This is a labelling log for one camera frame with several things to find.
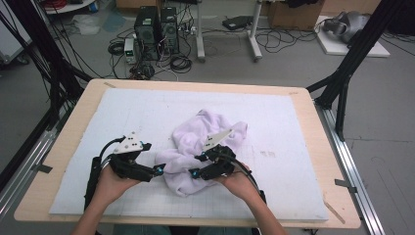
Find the white cloth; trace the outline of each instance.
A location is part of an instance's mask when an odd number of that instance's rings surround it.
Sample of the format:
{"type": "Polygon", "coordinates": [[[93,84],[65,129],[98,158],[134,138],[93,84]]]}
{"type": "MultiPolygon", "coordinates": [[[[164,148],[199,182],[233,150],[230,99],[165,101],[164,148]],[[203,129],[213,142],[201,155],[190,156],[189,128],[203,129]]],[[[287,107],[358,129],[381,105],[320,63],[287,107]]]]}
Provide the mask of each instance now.
{"type": "Polygon", "coordinates": [[[196,160],[195,156],[202,153],[208,135],[226,129],[232,129],[233,133],[220,144],[228,146],[236,153],[247,136],[247,127],[248,125],[241,121],[231,125],[224,116],[206,110],[201,110],[195,117],[178,126],[172,133],[177,149],[165,150],[156,155],[156,165],[166,164],[163,176],[170,190],[179,196],[186,197],[215,184],[213,180],[191,177],[190,168],[203,168],[212,164],[211,161],[202,163],[196,160]]]}

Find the white paper surface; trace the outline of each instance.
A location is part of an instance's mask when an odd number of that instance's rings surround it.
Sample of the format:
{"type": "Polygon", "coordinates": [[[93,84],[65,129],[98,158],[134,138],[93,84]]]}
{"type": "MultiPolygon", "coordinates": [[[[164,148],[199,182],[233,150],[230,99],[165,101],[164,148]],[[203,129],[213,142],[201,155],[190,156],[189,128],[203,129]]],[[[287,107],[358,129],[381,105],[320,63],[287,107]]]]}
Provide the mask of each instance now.
{"type": "MultiPolygon", "coordinates": [[[[248,124],[247,139],[235,153],[247,164],[267,205],[282,220],[321,221],[328,214],[289,96],[237,93],[108,89],[69,162],[53,214],[82,214],[93,157],[111,140],[135,131],[149,152],[137,159],[153,166],[157,152],[175,148],[175,127],[207,109],[226,116],[231,124],[248,124]]],[[[105,156],[116,147],[113,144],[105,156]]],[[[253,218],[245,203],[221,185],[181,198],[162,177],[129,189],[106,210],[112,215],[253,218]]]]}

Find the cardboard box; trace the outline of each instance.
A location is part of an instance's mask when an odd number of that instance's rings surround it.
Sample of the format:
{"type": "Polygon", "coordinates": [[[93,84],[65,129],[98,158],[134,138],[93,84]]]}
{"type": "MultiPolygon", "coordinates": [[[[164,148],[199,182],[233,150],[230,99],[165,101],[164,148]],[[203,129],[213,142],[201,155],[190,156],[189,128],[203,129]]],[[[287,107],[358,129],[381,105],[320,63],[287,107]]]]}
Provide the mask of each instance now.
{"type": "Polygon", "coordinates": [[[334,17],[341,12],[356,11],[360,14],[373,14],[381,0],[326,0],[321,16],[334,17]]]}
{"type": "Polygon", "coordinates": [[[142,6],[157,6],[160,10],[161,0],[116,0],[116,7],[125,10],[136,10],[142,6]]]}
{"type": "Polygon", "coordinates": [[[269,7],[271,6],[271,2],[263,1],[262,6],[260,7],[260,16],[268,16],[269,7]]]}
{"type": "Polygon", "coordinates": [[[269,26],[281,26],[284,29],[314,30],[324,2],[325,0],[319,0],[315,4],[304,4],[297,8],[289,8],[286,3],[274,2],[268,12],[269,26]]]}

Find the black pole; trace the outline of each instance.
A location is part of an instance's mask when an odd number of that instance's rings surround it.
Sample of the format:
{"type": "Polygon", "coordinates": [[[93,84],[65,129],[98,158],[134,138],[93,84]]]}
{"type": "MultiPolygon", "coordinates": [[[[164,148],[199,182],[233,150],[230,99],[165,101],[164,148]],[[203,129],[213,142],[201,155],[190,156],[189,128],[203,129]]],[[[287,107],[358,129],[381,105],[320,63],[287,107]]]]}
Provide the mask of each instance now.
{"type": "Polygon", "coordinates": [[[8,23],[4,14],[0,12],[0,21],[24,47],[26,53],[36,64],[42,78],[51,84],[51,107],[0,173],[0,192],[27,157],[27,154],[42,132],[59,120],[59,109],[62,104],[68,100],[77,100],[82,94],[83,88],[79,85],[75,76],[85,81],[92,79],[91,76],[78,70],[65,60],[55,40],[50,35],[45,22],[40,18],[31,1],[6,0],[6,2],[46,61],[44,64],[40,62],[36,53],[26,44],[25,40],[15,31],[13,26],[8,23]]]}
{"type": "Polygon", "coordinates": [[[346,96],[348,84],[354,72],[369,54],[372,47],[382,36],[389,23],[401,9],[405,0],[382,0],[375,12],[361,30],[338,69],[329,77],[307,87],[309,92],[326,86],[315,103],[323,109],[331,109],[338,96],[339,105],[336,116],[336,131],[342,141],[345,141],[343,129],[346,113],[346,96]]]}

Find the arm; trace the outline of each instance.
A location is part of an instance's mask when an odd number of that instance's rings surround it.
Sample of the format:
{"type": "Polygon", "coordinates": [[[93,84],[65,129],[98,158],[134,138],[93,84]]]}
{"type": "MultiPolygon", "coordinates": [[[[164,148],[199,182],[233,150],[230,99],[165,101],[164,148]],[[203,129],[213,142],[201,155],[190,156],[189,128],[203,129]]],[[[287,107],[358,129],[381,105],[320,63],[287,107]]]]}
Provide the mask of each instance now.
{"type": "Polygon", "coordinates": [[[253,213],[259,230],[263,235],[287,234],[278,219],[262,201],[254,186],[242,172],[234,172],[229,176],[220,176],[216,180],[222,183],[232,194],[244,200],[253,213]]]}
{"type": "Polygon", "coordinates": [[[138,180],[119,178],[109,166],[103,168],[94,197],[70,234],[95,234],[107,206],[138,183],[138,180]]]}

